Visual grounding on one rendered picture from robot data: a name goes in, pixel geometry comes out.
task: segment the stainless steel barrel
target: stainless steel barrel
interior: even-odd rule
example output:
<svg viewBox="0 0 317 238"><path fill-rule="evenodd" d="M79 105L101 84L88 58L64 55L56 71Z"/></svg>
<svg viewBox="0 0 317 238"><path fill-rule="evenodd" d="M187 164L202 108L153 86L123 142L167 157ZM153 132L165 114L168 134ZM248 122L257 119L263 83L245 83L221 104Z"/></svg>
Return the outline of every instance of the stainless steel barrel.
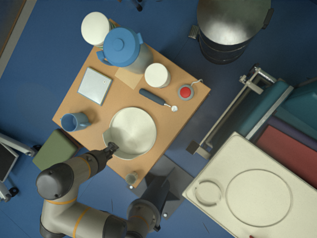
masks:
<svg viewBox="0 0 317 238"><path fill-rule="evenodd" d="M205 58L216 64L238 59L268 25L270 5L270 0L199 0L199 41Z"/></svg>

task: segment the green stool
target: green stool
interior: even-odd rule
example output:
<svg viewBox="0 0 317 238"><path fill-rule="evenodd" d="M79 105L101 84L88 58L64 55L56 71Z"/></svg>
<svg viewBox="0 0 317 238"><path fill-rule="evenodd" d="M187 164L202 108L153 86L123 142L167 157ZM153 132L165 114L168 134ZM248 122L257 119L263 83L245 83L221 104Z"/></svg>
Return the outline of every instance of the green stool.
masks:
<svg viewBox="0 0 317 238"><path fill-rule="evenodd" d="M63 129L56 129L49 136L33 159L33 163L41 170L64 162L74 157L83 148L74 138Z"/></svg>

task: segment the blue mug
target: blue mug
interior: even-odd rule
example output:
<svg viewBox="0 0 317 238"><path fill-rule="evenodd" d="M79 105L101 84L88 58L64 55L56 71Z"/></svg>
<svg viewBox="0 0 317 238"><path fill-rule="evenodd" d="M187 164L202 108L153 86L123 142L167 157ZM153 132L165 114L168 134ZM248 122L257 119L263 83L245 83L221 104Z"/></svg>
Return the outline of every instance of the blue mug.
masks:
<svg viewBox="0 0 317 238"><path fill-rule="evenodd" d="M60 119L60 123L61 127L67 132L83 130L91 125L84 113L67 113Z"/></svg>

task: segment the digital scale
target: digital scale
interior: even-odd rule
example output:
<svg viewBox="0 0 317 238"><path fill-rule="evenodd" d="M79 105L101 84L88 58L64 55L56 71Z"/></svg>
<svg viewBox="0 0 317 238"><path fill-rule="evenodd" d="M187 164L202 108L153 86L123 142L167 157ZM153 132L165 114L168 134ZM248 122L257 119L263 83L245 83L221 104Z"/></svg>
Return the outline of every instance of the digital scale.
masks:
<svg viewBox="0 0 317 238"><path fill-rule="evenodd" d="M317 190L236 132L182 195L236 238L317 234Z"/></svg>

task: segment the gray base plate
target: gray base plate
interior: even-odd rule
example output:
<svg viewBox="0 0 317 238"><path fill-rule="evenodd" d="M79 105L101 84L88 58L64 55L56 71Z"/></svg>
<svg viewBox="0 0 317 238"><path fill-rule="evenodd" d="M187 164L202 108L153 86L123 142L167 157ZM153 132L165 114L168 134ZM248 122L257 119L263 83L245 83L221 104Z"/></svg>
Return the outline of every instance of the gray base plate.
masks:
<svg viewBox="0 0 317 238"><path fill-rule="evenodd" d="M168 157L163 155L159 161L153 166L149 173L155 176L167 176L169 172L173 169L174 171L168 178L170 183L169 191L173 193L176 197L179 198L177 201L166 201L162 217L165 220L168 220L169 217L173 214L173 212L179 207L179 205L184 201L184 197L182 196L182 192L185 188L191 183L194 179L187 172L185 172L181 167L171 161ZM141 197L144 191L147 189L147 184L145 182L145 178L140 182L137 188L130 187L127 185L127 188L131 190L135 195Z"/></svg>

